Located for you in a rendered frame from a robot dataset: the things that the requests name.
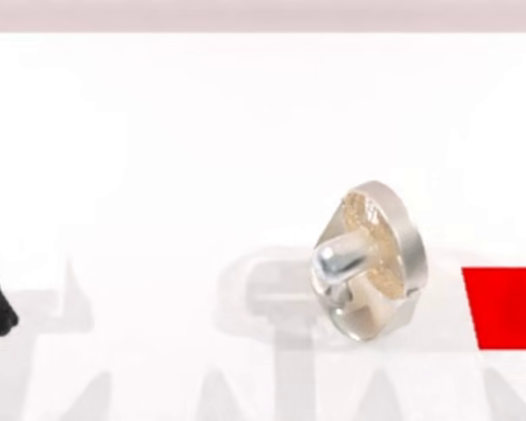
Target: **red rectangle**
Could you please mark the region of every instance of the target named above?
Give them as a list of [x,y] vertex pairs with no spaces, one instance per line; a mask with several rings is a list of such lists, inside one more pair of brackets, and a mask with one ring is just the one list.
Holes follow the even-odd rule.
[[480,349],[526,349],[526,268],[462,268]]

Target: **white background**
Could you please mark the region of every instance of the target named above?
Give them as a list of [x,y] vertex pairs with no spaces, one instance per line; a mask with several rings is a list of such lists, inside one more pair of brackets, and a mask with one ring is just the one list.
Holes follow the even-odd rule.
[[[278,378],[289,339],[223,305],[243,294],[226,270],[303,256],[372,179],[434,268],[414,327],[309,346]],[[0,339],[1,420],[68,417],[83,390],[88,419],[372,420],[376,367],[401,405],[383,419],[509,419],[491,418],[482,368],[526,403],[526,355],[474,352],[462,264],[526,264],[526,36],[0,36],[0,282],[22,306]],[[43,310],[37,290],[68,298]],[[44,327],[66,308],[73,327]]]

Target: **white surface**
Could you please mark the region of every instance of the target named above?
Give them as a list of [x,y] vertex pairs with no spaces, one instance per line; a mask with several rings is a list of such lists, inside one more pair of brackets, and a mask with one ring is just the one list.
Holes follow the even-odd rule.
[[[246,299],[371,179],[430,253],[408,329]],[[526,36],[0,36],[0,420],[514,419],[483,369],[526,405],[526,355],[474,352],[462,264],[526,264]]]

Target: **red object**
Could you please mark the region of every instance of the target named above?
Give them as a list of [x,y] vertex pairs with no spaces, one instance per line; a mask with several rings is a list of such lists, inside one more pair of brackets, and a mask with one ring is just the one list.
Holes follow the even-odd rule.
[[526,349],[526,268],[462,268],[480,349]]

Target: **metal object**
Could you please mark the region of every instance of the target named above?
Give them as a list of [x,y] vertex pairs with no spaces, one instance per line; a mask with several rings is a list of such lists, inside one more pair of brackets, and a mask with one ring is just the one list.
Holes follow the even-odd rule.
[[357,340],[406,325],[428,277],[418,230],[402,200],[380,182],[345,195],[317,241],[311,273],[334,325]]

